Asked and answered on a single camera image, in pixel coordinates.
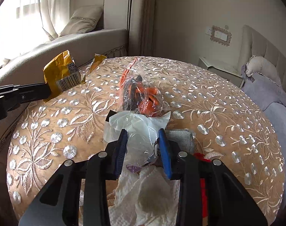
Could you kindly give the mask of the bed with lilac cover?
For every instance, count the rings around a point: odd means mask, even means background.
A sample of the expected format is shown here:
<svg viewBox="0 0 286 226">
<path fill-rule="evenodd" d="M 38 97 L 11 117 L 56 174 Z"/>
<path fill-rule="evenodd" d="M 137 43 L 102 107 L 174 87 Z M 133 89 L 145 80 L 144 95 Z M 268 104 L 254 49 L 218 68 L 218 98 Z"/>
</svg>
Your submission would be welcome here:
<svg viewBox="0 0 286 226">
<path fill-rule="evenodd" d="M 246 75 L 246 65 L 242 65 L 241 74 L 245 80 L 242 90 L 259 106 L 270 120 L 276 131 L 281 151 L 285 159 L 285 191 L 282 208 L 286 207 L 286 93 L 282 87 L 269 78 L 254 73 Z"/>
</svg>

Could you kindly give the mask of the framed wall switch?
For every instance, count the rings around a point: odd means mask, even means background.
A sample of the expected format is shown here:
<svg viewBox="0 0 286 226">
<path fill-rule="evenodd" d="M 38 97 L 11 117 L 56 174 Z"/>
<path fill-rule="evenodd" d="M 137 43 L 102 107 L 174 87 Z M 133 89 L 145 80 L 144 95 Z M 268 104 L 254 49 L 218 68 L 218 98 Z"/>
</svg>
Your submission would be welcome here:
<svg viewBox="0 0 286 226">
<path fill-rule="evenodd" d="M 210 40 L 229 47 L 231 43 L 231 33 L 226 29 L 212 26 Z"/>
</svg>

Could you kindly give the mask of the white plastic bag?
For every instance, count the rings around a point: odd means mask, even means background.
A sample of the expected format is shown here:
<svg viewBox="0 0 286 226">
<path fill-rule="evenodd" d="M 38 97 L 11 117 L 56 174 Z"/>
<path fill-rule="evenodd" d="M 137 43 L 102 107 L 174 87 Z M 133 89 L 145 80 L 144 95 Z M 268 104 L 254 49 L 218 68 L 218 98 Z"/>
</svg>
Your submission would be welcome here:
<svg viewBox="0 0 286 226">
<path fill-rule="evenodd" d="M 110 111 L 104 125 L 104 144 L 116 141 L 120 132 L 126 130 L 128 134 L 125 165 L 141 169 L 154 163 L 157 158 L 155 143 L 160 129 L 165 129 L 171 113 L 161 117 L 146 117 L 133 111 Z"/>
</svg>

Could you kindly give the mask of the grey cloth piece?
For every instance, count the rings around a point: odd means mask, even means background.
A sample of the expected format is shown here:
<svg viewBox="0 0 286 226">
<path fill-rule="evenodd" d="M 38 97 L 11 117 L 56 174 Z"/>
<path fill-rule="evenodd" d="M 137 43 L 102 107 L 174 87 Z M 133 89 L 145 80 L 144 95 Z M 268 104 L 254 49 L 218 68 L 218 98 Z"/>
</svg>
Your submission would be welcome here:
<svg viewBox="0 0 286 226">
<path fill-rule="evenodd" d="M 165 130 L 168 140 L 174 141 L 179 148 L 187 153 L 193 154 L 195 151 L 195 144 L 193 133 L 187 129 L 183 130 Z"/>
</svg>

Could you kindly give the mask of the beige cushion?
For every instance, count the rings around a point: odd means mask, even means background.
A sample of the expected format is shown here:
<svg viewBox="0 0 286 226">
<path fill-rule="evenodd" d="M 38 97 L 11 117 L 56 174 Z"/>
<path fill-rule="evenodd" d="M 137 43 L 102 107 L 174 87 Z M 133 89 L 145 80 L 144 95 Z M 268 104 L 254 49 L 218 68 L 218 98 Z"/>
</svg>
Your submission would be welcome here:
<svg viewBox="0 0 286 226">
<path fill-rule="evenodd" d="M 96 28 L 102 15 L 102 6 L 84 6 L 76 9 L 68 24 L 66 24 L 63 31 L 60 33 L 60 37 L 92 32 Z"/>
</svg>

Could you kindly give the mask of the white pillow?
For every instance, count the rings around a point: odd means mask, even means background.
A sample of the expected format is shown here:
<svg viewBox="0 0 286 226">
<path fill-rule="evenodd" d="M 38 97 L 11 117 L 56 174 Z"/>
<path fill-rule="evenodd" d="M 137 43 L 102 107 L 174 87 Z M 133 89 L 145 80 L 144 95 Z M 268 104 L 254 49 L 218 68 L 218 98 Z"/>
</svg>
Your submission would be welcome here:
<svg viewBox="0 0 286 226">
<path fill-rule="evenodd" d="M 245 66 L 245 73 L 248 77 L 251 77 L 254 73 L 259 73 L 266 76 L 277 85 L 282 85 L 276 67 L 270 61 L 261 56 L 250 57 Z"/>
</svg>

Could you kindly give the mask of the beige window seat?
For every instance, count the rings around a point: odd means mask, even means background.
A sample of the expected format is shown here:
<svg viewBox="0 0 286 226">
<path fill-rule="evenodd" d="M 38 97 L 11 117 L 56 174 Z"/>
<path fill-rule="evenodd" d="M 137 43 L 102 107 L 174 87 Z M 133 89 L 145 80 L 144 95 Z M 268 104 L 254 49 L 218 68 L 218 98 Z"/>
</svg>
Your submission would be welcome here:
<svg viewBox="0 0 286 226">
<path fill-rule="evenodd" d="M 68 50 L 77 67 L 88 64 L 95 54 L 108 58 L 127 55 L 128 31 L 99 30 L 85 34 L 71 34 L 39 45 L 0 69 L 0 86 L 44 82 L 43 68 L 55 56 Z"/>
</svg>

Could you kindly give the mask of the orange printed clear wrapper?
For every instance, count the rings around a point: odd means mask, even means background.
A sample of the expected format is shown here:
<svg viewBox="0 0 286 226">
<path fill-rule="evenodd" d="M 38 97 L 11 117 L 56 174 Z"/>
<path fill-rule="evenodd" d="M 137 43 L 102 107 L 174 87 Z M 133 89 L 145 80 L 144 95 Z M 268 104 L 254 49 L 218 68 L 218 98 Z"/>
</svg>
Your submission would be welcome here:
<svg viewBox="0 0 286 226">
<path fill-rule="evenodd" d="M 124 69 L 119 82 L 119 111 L 132 111 L 147 117 L 158 117 L 170 111 L 170 106 L 155 85 L 151 75 L 134 58 Z"/>
</svg>

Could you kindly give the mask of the white nightstand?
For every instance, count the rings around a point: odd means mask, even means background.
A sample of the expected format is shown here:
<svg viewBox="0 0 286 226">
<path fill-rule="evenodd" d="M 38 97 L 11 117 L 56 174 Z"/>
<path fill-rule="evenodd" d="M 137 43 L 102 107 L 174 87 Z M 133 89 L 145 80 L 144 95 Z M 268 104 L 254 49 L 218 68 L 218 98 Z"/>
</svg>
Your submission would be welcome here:
<svg viewBox="0 0 286 226">
<path fill-rule="evenodd" d="M 217 74 L 218 76 L 233 83 L 238 88 L 241 88 L 244 84 L 244 79 L 242 78 L 240 73 L 235 70 L 231 65 L 225 62 L 206 59 L 205 57 L 199 57 L 198 66 Z"/>
</svg>

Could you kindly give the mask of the white crumpled tissue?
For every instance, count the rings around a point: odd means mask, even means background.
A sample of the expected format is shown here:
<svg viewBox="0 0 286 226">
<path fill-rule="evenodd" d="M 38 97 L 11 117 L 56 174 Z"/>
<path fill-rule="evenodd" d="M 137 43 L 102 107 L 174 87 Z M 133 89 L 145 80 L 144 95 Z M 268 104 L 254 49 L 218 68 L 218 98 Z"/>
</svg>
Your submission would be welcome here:
<svg viewBox="0 0 286 226">
<path fill-rule="evenodd" d="M 132 173 L 125 167 L 118 180 L 111 225 L 175 225 L 180 181 L 167 179 L 154 165 Z"/>
</svg>

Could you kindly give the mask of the white curtain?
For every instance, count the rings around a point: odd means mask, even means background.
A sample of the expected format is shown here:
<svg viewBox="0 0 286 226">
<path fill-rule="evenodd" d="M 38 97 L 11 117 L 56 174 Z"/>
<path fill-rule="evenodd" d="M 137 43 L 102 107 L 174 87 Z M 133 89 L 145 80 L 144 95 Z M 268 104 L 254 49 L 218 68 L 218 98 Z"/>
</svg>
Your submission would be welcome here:
<svg viewBox="0 0 286 226">
<path fill-rule="evenodd" d="M 14 59 L 55 40 L 69 21 L 70 0 L 4 0 L 0 59 Z"/>
</svg>

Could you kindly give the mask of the yellow snack wrapper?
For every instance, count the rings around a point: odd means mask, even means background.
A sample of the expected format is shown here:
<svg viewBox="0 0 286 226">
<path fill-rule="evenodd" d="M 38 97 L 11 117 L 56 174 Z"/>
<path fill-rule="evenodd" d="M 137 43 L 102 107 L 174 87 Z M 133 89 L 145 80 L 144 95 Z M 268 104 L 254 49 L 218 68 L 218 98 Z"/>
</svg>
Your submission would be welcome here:
<svg viewBox="0 0 286 226">
<path fill-rule="evenodd" d="M 51 91 L 43 102 L 46 103 L 77 85 L 85 84 L 86 77 L 106 58 L 105 55 L 95 54 L 91 66 L 81 75 L 69 50 L 58 54 L 43 69 L 45 83 Z"/>
</svg>

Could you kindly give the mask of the beige tufted headboard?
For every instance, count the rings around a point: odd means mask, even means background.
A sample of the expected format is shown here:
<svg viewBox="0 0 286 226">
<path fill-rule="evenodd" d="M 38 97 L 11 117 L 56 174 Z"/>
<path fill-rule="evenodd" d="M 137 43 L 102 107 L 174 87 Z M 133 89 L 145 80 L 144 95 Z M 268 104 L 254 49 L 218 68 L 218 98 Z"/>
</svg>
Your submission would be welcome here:
<svg viewBox="0 0 286 226">
<path fill-rule="evenodd" d="M 283 90 L 286 92 L 286 57 L 263 35 L 248 25 L 242 28 L 242 42 L 237 70 L 247 63 L 251 56 L 262 56 L 276 68 L 281 79 Z"/>
</svg>

